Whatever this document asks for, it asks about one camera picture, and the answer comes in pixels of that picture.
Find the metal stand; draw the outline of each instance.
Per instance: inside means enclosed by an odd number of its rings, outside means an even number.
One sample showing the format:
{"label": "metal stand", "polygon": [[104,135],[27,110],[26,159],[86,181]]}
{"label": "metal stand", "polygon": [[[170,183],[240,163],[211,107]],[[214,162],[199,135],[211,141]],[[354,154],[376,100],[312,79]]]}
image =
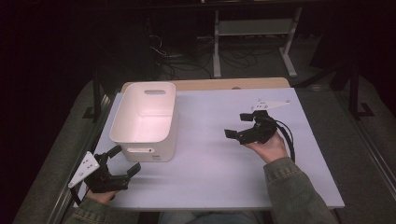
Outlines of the metal stand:
{"label": "metal stand", "polygon": [[93,119],[93,123],[95,123],[101,114],[101,93],[100,93],[100,82],[99,82],[99,77],[97,74],[97,70],[95,70],[95,73],[93,75],[92,79],[92,85],[93,85],[93,113],[92,113],[92,107],[88,107],[87,110],[85,111],[85,114],[83,116],[84,119]]}
{"label": "metal stand", "polygon": [[344,59],[335,65],[317,73],[308,80],[299,84],[293,85],[293,88],[305,88],[315,83],[316,81],[326,77],[327,75],[336,72],[335,77],[330,84],[332,90],[341,91],[349,81],[349,111],[356,120],[360,117],[371,117],[374,115],[373,111],[366,103],[361,103],[363,111],[358,111],[359,101],[359,70],[356,60]]}
{"label": "metal stand", "polygon": [[296,11],[294,12],[293,20],[290,24],[286,43],[283,47],[279,48],[280,55],[282,55],[283,63],[285,64],[286,69],[288,69],[290,77],[297,77],[296,70],[294,69],[293,63],[291,62],[291,59],[289,57],[289,50],[290,50],[290,46],[291,46],[291,41],[293,40],[294,34],[296,32],[296,28],[298,25],[298,21],[300,19],[301,11],[302,11],[301,7],[296,8]]}
{"label": "metal stand", "polygon": [[291,41],[300,19],[302,8],[297,7],[292,19],[275,19],[262,21],[219,21],[219,11],[215,15],[215,52],[213,53],[214,78],[221,77],[219,62],[219,36],[220,35],[281,35],[288,34],[283,47],[279,48],[283,62],[288,69],[290,77],[297,77],[297,73],[289,57]]}

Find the person's arm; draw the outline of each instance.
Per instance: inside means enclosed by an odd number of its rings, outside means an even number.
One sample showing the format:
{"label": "person's arm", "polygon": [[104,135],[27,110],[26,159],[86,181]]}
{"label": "person's arm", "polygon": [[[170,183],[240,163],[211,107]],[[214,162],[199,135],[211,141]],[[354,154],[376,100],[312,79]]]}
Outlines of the person's arm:
{"label": "person's arm", "polygon": [[267,163],[265,179],[277,223],[337,223],[308,176],[288,157],[278,133],[265,144],[245,146]]}
{"label": "person's arm", "polygon": [[66,220],[65,224],[108,223],[107,217],[110,207],[107,204],[116,193],[116,191],[92,193],[89,190],[82,203],[74,211],[73,215]]}

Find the white board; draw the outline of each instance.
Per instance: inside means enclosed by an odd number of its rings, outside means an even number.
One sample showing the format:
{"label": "white board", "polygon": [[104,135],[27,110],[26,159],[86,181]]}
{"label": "white board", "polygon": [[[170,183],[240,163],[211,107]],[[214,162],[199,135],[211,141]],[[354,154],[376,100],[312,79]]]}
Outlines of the white board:
{"label": "white board", "polygon": [[[118,94],[95,153],[115,144],[109,132],[122,94]],[[292,131],[296,163],[311,179],[330,207],[344,202],[312,134],[304,111],[292,88],[229,91],[178,91],[179,124],[175,156],[169,162],[141,162],[127,190],[110,205],[134,210],[240,210],[269,209],[262,167],[252,150],[225,137],[224,129],[243,131],[253,122],[241,121],[240,113],[251,113],[259,99],[290,100],[290,105],[268,111]],[[134,165],[122,153],[108,161],[111,174],[123,175]]]}

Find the bin handle cutout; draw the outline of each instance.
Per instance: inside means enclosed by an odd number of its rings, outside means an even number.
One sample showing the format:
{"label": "bin handle cutout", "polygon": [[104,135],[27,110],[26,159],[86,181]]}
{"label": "bin handle cutout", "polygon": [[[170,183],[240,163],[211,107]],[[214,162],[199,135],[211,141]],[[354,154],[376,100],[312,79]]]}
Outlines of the bin handle cutout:
{"label": "bin handle cutout", "polygon": [[162,90],[148,90],[148,91],[145,91],[145,94],[146,95],[165,95],[166,92],[162,91]]}
{"label": "bin handle cutout", "polygon": [[140,153],[154,153],[155,152],[154,148],[145,148],[145,147],[142,147],[142,148],[136,148],[136,147],[127,148],[126,150],[128,152],[140,152]]}

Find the wire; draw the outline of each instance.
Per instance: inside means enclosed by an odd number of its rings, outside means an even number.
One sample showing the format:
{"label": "wire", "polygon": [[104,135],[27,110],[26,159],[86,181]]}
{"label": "wire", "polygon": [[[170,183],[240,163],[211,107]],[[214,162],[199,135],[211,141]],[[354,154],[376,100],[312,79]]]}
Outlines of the wire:
{"label": "wire", "polygon": [[155,38],[157,38],[158,40],[160,40],[160,48],[163,46],[163,41],[161,40],[161,38],[160,38],[159,36],[157,36],[157,35],[150,35],[149,37],[155,37]]}
{"label": "wire", "polygon": [[282,121],[279,121],[279,120],[275,120],[275,122],[282,124],[286,129],[288,129],[288,132],[290,134],[290,141],[291,141],[292,144],[294,144],[293,133],[291,132],[291,130],[288,127],[288,125],[286,125],[285,123],[283,123]]}
{"label": "wire", "polygon": [[[230,41],[223,41],[224,46],[231,47]],[[267,50],[263,53],[256,53],[256,51],[260,48],[262,45],[262,41],[259,41],[258,44],[255,46],[249,47],[251,48],[250,50],[227,50],[224,52],[229,53],[232,57],[226,56],[224,53],[220,53],[220,58],[227,63],[228,65],[235,67],[235,68],[249,68],[250,66],[256,65],[258,63],[257,57],[256,56],[261,56],[261,55],[266,55],[274,52],[273,49]],[[233,47],[239,47],[239,48],[245,48],[247,45],[242,42],[240,38],[238,38],[238,43],[236,45],[233,45]]]}
{"label": "wire", "polygon": [[179,76],[176,75],[176,69],[181,71],[204,70],[208,74],[208,77],[212,78],[212,74],[208,69],[206,69],[206,67],[210,63],[210,60],[212,59],[213,54],[212,49],[208,49],[214,43],[214,40],[211,36],[202,38],[204,41],[200,41],[201,43],[198,44],[198,55],[196,59],[189,58],[182,54],[173,55],[169,48],[162,45],[160,37],[158,37],[157,35],[153,35],[152,37],[160,40],[159,46],[161,48],[152,46],[151,48],[157,51],[159,54],[159,59],[156,64],[162,67],[162,72],[165,75],[166,79],[180,79]]}
{"label": "wire", "polygon": [[86,190],[85,190],[85,194],[84,194],[84,196],[82,196],[82,201],[83,201],[83,200],[85,199],[85,197],[87,196],[89,190],[90,190],[90,188],[89,188],[88,185],[87,185],[87,188],[86,188]]}

